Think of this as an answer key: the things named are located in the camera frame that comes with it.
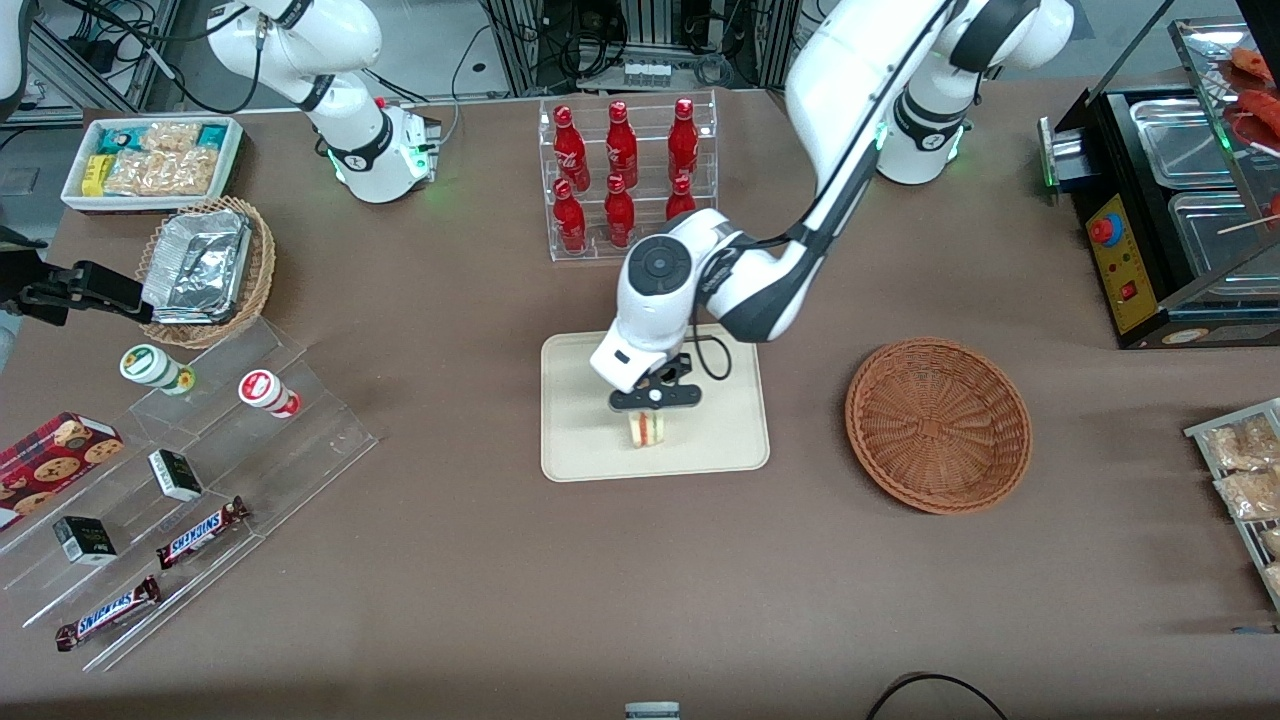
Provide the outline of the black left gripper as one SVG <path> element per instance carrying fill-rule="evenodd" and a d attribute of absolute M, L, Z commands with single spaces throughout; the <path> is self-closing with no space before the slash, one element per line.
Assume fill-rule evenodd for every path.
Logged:
<path fill-rule="evenodd" d="M 699 386 L 684 383 L 692 372 L 690 354 L 676 354 L 671 360 L 645 374 L 630 392 L 613 391 L 608 397 L 608 407 L 614 413 L 627 413 L 630 442 L 635 442 L 635 413 L 659 411 L 672 407 L 694 407 L 701 402 Z M 669 438 L 669 413 L 660 413 L 660 442 Z"/>

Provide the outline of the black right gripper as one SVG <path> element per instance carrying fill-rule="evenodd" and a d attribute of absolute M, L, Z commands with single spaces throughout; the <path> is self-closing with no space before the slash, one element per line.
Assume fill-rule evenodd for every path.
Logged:
<path fill-rule="evenodd" d="M 151 323 L 154 306 L 143 299 L 145 287 L 137 279 L 91 261 L 77 261 L 70 270 L 46 270 L 20 282 L 14 314 L 55 327 L 67 324 L 70 309 L 60 305 L 29 304 L 22 299 L 70 299 L 70 307 L 99 310 L 136 323 Z"/>

